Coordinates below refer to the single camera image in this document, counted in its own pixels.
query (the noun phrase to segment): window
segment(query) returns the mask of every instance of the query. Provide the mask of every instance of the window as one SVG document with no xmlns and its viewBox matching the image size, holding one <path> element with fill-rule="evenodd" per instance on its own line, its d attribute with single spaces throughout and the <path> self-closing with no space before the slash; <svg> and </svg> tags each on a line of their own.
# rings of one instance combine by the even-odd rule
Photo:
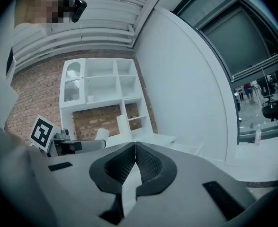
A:
<svg viewBox="0 0 278 227">
<path fill-rule="evenodd" d="M 225 0 L 194 0 L 188 4 L 179 14 L 191 26 L 195 26 L 212 10 Z"/>
<path fill-rule="evenodd" d="M 278 129 L 278 71 L 235 89 L 239 111 L 240 141 L 254 141 L 258 124 L 262 138 Z"/>
<path fill-rule="evenodd" d="M 271 57 L 259 28 L 241 5 L 230 8 L 201 30 L 220 52 L 231 75 Z"/>
<path fill-rule="evenodd" d="M 239 141 L 278 136 L 278 34 L 246 0 L 182 1 L 174 13 L 196 29 L 228 77 Z"/>
</svg>

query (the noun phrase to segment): glass window pane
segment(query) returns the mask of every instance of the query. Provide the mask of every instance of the glass window pane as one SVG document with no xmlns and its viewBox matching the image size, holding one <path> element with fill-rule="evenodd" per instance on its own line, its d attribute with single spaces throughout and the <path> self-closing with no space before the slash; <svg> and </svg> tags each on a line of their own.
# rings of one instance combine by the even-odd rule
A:
<svg viewBox="0 0 278 227">
<path fill-rule="evenodd" d="M 278 71 L 235 89 L 240 135 L 278 126 Z"/>
<path fill-rule="evenodd" d="M 194 0 L 184 8 L 179 16 L 195 26 L 202 18 L 218 7 L 225 0 Z"/>
<path fill-rule="evenodd" d="M 278 42 L 252 11 L 235 5 L 202 31 L 223 57 L 232 75 L 278 53 Z"/>
<path fill-rule="evenodd" d="M 256 26 L 241 8 L 203 29 L 220 52 L 232 75 L 270 57 Z"/>
</svg>

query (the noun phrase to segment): white bottle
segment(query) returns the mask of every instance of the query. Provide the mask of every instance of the white bottle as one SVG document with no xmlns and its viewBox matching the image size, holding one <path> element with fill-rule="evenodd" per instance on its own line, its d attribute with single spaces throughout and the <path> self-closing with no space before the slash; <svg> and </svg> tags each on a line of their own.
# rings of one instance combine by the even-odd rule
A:
<svg viewBox="0 0 278 227">
<path fill-rule="evenodd" d="M 260 124 L 258 124 L 258 129 L 256 130 L 256 138 L 254 140 L 254 144 L 256 146 L 260 145 L 260 142 L 261 142 L 261 134 L 262 134 L 262 131 L 260 129 Z"/>
</svg>

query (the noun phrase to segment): curved white wall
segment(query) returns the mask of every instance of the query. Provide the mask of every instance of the curved white wall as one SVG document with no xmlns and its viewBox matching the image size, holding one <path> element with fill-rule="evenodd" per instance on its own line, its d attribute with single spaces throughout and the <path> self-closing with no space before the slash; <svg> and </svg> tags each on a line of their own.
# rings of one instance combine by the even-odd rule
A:
<svg viewBox="0 0 278 227">
<path fill-rule="evenodd" d="M 199 147 L 240 181 L 278 180 L 278 137 L 237 145 L 237 119 L 224 71 L 204 40 L 168 10 L 153 10 L 135 44 L 158 131 Z"/>
<path fill-rule="evenodd" d="M 180 18 L 155 9 L 135 45 L 158 131 L 225 162 L 237 141 L 233 96 L 221 65 Z"/>
</svg>

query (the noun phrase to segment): brick wall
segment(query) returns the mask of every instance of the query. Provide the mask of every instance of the brick wall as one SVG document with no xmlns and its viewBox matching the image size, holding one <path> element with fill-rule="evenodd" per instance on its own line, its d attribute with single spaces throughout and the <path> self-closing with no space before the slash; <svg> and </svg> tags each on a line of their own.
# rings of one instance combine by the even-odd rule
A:
<svg viewBox="0 0 278 227">
<path fill-rule="evenodd" d="M 152 128 L 157 133 L 151 103 L 137 59 L 132 52 L 114 50 L 89 50 L 61 54 L 35 63 L 18 72 L 14 75 L 11 86 L 18 93 L 19 97 L 6 121 L 5 130 L 20 136 L 25 142 L 28 142 L 27 137 L 38 115 L 61 127 L 59 92 L 64 62 L 82 57 L 128 58 L 135 61 Z M 128 105 L 127 113 L 131 117 L 136 117 L 138 114 L 136 106 Z M 118 105 L 73 113 L 77 139 L 95 139 L 98 128 L 109 130 L 110 136 L 118 134 L 116 117 L 120 114 Z M 132 129 L 140 127 L 139 122 L 134 121 L 131 123 Z"/>
</svg>

